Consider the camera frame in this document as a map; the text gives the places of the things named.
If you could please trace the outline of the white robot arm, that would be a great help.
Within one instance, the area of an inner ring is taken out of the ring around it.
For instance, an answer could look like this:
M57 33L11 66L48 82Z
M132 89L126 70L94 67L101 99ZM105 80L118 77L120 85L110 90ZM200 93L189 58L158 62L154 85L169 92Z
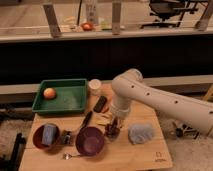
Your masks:
M200 133L213 138L213 103L147 86L137 69L117 75L111 82L114 92L110 112L124 120L133 100L162 111Z

